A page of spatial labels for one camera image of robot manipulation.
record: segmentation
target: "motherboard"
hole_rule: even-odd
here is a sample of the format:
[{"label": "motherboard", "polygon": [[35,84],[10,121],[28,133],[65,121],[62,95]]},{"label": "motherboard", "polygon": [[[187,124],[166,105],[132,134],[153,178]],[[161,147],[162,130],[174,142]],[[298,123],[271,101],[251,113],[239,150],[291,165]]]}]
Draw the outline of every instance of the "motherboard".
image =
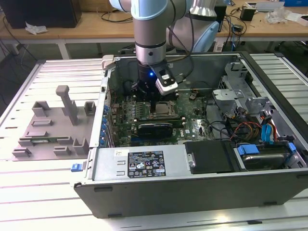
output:
[{"label": "motherboard", "polygon": [[186,141],[214,140],[205,121],[206,96],[178,92],[175,100],[139,102],[134,96],[112,94],[109,132],[111,146],[131,147],[183,144]]}]

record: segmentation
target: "blue drive latch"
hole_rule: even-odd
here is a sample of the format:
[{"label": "blue drive latch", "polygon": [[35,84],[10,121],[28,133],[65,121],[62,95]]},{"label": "blue drive latch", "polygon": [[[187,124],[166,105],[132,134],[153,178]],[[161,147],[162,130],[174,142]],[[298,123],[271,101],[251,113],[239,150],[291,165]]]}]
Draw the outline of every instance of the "blue drive latch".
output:
[{"label": "blue drive latch", "polygon": [[240,155],[259,154],[259,150],[255,144],[243,144],[237,148]]}]

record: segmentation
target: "paper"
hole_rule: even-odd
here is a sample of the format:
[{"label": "paper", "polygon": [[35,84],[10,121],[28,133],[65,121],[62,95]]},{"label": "paper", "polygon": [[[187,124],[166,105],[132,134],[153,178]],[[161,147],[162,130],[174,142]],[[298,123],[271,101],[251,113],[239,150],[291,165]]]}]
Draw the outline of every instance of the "paper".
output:
[{"label": "paper", "polygon": [[33,26],[26,22],[26,31],[30,32],[33,35],[37,35],[38,33],[48,32],[46,26]]},{"label": "paper", "polygon": [[289,13],[287,16],[286,16],[286,20],[289,20],[289,21],[293,21],[293,22],[297,22],[298,19],[303,16],[304,14],[300,14],[300,13]]}]

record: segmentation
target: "black plastic cover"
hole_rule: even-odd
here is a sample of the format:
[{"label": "black plastic cover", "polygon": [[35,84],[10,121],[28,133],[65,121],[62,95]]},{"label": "black plastic cover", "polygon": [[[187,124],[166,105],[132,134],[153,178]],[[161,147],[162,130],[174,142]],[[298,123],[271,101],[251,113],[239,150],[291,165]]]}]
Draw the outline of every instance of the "black plastic cover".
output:
[{"label": "black plastic cover", "polygon": [[186,142],[185,148],[194,158],[193,174],[238,172],[240,169],[229,141]]}]

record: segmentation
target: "white sticker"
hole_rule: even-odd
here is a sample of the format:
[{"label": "white sticker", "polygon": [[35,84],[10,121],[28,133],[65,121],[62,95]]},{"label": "white sticker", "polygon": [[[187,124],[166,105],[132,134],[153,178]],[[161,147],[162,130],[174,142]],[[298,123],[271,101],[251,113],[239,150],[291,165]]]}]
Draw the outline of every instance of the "white sticker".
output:
[{"label": "white sticker", "polygon": [[156,169],[156,172],[165,172],[165,170],[164,169]]},{"label": "white sticker", "polygon": [[115,150],[115,156],[128,156],[128,149]]},{"label": "white sticker", "polygon": [[162,76],[162,78],[163,78],[163,80],[166,80],[166,79],[169,79],[170,76],[169,75],[164,75],[164,76]]},{"label": "white sticker", "polygon": [[48,140],[31,141],[32,143],[48,143]]}]

